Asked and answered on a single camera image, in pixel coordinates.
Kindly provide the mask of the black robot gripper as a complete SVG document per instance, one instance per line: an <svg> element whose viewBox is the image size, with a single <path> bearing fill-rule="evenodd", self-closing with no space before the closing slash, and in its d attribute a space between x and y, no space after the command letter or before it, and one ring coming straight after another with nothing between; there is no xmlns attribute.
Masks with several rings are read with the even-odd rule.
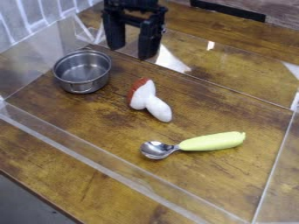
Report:
<svg viewBox="0 0 299 224"><path fill-rule="evenodd" d="M126 11L153 13L150 19L134 17ZM165 14L169 9L158 0L105 0L103 25L107 45L117 50L126 45L126 24L141 25L138 39L138 58L147 60L157 55L165 34Z"/></svg>

